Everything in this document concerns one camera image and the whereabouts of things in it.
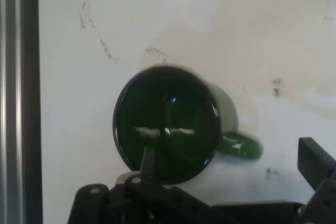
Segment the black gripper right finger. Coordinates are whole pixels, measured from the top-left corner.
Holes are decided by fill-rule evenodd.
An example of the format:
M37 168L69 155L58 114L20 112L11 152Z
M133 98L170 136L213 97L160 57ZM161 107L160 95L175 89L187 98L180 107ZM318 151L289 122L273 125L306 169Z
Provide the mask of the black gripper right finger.
M313 138L301 137L297 165L314 193L296 223L335 223L335 159Z

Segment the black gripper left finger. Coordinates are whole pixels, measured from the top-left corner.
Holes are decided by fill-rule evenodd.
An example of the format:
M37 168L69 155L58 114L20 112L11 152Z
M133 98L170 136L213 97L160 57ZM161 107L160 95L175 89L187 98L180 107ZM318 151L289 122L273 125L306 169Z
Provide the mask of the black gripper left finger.
M231 218L177 188L165 188L158 174L159 150L144 149L139 172L124 174L112 189L80 188L68 223L230 223Z

